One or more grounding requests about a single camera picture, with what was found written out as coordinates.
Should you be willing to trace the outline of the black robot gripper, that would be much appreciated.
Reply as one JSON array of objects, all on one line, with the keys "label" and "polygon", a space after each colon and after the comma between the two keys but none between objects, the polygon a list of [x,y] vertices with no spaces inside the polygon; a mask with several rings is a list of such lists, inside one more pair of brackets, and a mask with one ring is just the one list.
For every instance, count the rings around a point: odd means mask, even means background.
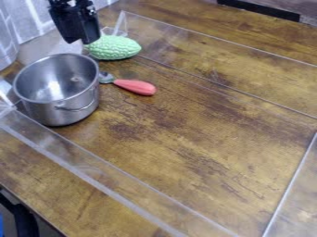
[{"label": "black robot gripper", "polygon": [[100,20],[93,0],[49,0],[49,12],[63,40],[92,44],[101,38]]}]

